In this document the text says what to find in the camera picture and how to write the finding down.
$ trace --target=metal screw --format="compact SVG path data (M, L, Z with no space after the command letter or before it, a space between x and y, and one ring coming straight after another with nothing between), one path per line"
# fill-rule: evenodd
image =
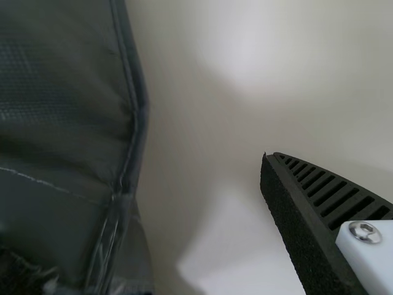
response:
M379 230L365 222L354 221L349 224L349 231L358 240L368 244L378 244L382 242L382 235Z

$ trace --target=white plastic bracket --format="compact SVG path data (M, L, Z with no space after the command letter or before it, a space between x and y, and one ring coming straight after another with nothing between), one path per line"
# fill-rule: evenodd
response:
M393 221L362 221L362 227L359 223L351 225L352 222L341 225L337 247L369 295L393 295ZM375 229L380 240L375 236L377 239L373 243L367 235L375 234Z

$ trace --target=gray fabric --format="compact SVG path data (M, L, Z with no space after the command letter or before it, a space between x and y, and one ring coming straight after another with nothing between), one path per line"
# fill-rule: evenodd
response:
M124 2L3 0L0 34L3 244L57 266L59 290L152 286L134 199L147 95Z

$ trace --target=stitching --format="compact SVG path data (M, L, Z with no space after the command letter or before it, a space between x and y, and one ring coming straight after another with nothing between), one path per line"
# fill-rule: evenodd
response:
M86 202L88 202L88 203L94 204L94 205L96 205L96 206L99 206L99 207L103 207L103 206L104 206L104 207L107 207L107 205L102 205L102 204L100 204L100 203L98 203L98 202L96 202L96 201L90 200L89 198L87 198L87 197L84 196L84 195L76 194L76 193L71 192L71 191L69 191L69 190L67 190L67 189L63 189L62 187L56 186L56 185L54 185L54 184L52 184L52 183L48 183L47 181L44 181L44 180L41 180L41 179L37 179L37 178L31 177L31 176L29 176L29 175L20 173L20 172L18 172L17 170L9 169L9 168L4 168L4 167L0 167L0 170L1 170L1 171L6 171L6 172L10 172L10 173L12 173L12 174L14 174L14 175L24 177L24 178L26 178L26 179L28 179L28 180L30 180L30 181L35 182L35 183L39 183L39 184L42 184L42 185L44 185L44 186L51 187L52 189L55 189L56 191L65 192L66 194L69 194L69 195L71 195L71 196L73 196L73 197L76 197L76 198L81 199L81 200L83 200L83 201L86 201Z

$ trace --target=white wall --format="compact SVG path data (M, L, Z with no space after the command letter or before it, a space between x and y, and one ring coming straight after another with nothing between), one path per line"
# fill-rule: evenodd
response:
M127 1L151 99L138 200L158 294L304 294L261 158L393 201L393 2Z

